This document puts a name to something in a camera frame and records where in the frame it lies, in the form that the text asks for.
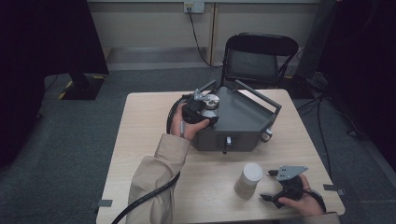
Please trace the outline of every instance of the electrical outlet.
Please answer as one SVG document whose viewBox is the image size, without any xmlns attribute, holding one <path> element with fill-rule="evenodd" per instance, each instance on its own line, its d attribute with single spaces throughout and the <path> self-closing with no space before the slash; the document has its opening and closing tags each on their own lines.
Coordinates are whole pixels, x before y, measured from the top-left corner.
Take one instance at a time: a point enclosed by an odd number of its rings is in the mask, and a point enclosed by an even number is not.
<svg viewBox="0 0 396 224">
<path fill-rule="evenodd" d="M 198 2 L 194 3 L 194 13 L 204 13 L 205 12 L 205 3 L 204 2 Z"/>
<path fill-rule="evenodd" d="M 194 3 L 193 2 L 184 2 L 184 12 L 185 13 L 193 13 L 194 12 Z"/>
</svg>

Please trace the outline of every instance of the black chair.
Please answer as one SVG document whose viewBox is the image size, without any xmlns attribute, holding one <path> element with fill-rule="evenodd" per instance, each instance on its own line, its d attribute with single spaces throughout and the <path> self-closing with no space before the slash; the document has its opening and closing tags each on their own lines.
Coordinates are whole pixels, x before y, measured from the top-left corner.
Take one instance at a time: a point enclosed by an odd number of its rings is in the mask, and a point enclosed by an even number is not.
<svg viewBox="0 0 396 224">
<path fill-rule="evenodd" d="M 224 80 L 239 79 L 247 84 L 277 88 L 298 48 L 297 42 L 287 36 L 257 33 L 234 35 L 225 46 L 220 84 L 223 86 Z M 279 56 L 286 58 L 280 67 L 277 64 Z"/>
</svg>

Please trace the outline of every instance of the black curtain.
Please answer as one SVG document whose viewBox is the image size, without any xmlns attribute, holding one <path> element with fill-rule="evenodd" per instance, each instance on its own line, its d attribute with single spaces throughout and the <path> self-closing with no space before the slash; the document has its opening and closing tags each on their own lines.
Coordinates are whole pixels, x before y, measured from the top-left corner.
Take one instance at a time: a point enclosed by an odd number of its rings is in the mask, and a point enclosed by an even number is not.
<svg viewBox="0 0 396 224">
<path fill-rule="evenodd" d="M 396 1 L 348 0 L 338 8 L 319 71 L 396 171 Z"/>
<path fill-rule="evenodd" d="M 108 74 L 86 0 L 0 3 L 0 165 L 31 131 L 44 78 L 71 71 Z"/>
</svg>

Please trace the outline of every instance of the hand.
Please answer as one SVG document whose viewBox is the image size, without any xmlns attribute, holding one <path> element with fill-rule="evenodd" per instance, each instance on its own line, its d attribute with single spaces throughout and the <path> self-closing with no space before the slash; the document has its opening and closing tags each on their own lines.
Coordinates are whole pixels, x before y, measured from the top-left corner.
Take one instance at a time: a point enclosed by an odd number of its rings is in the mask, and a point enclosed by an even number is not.
<svg viewBox="0 0 396 224">
<path fill-rule="evenodd" d="M 171 134 L 176 136 L 181 136 L 180 124 L 183 120 L 181 115 L 181 109 L 185 104 L 181 104 L 177 107 L 176 113 L 172 119 Z M 204 119 L 203 121 L 196 124 L 189 124 L 184 122 L 184 138 L 191 141 L 195 134 L 201 129 L 205 128 L 209 124 L 209 119 Z"/>
<path fill-rule="evenodd" d="M 308 180 L 305 175 L 299 175 L 301 180 L 303 181 L 303 189 L 310 190 Z M 317 200 L 315 200 L 312 196 L 307 193 L 303 194 L 303 197 L 299 201 L 294 201 L 289 198 L 279 198 L 278 201 L 290 207 L 297 209 L 302 217 L 314 217 L 323 215 L 323 210 L 318 204 Z"/>
</svg>

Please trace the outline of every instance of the beige sleeve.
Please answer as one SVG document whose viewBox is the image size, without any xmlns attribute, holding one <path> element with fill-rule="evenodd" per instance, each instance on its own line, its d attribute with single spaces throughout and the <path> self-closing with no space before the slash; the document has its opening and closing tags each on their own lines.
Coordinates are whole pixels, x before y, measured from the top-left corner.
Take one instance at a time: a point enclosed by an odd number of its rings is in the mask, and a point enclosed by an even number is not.
<svg viewBox="0 0 396 224">
<path fill-rule="evenodd" d="M 328 213 L 316 217 L 304 217 L 304 224 L 339 224 L 340 218 L 336 213 Z"/>
<path fill-rule="evenodd" d="M 184 165 L 190 141 L 163 134 L 154 157 L 145 157 L 134 173 L 128 204 L 168 183 Z M 126 223 L 172 223 L 174 189 L 142 203 L 127 215 Z"/>
</svg>

